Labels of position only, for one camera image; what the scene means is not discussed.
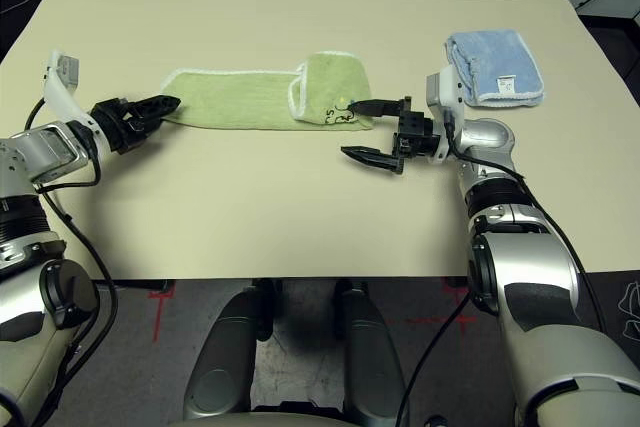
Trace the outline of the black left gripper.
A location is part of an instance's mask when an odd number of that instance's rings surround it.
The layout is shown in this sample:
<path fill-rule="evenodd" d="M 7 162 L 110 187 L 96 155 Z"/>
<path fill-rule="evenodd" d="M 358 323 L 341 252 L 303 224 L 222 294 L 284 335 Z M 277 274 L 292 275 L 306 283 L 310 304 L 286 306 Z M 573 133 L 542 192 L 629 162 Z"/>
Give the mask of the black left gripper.
<path fill-rule="evenodd" d="M 113 98 L 99 102 L 90 111 L 97 122 L 110 150 L 127 153 L 147 140 L 147 122 L 161 121 L 180 105 L 180 99 L 169 95 L 156 95 L 137 102 Z"/>

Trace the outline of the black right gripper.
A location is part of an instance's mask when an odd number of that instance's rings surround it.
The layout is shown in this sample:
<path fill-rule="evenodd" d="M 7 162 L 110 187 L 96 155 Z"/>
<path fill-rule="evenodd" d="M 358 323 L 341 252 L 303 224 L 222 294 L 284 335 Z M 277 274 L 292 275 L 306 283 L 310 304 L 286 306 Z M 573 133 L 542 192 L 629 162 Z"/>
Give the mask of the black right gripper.
<path fill-rule="evenodd" d="M 364 146 L 343 146 L 341 152 L 366 166 L 402 174 L 404 161 L 417 156 L 432 157 L 440 143 L 440 135 L 434 131 L 434 122 L 421 111 L 411 108 L 412 99 L 369 99 L 352 102 L 348 110 L 367 117 L 398 117 L 393 137 L 392 155 Z"/>

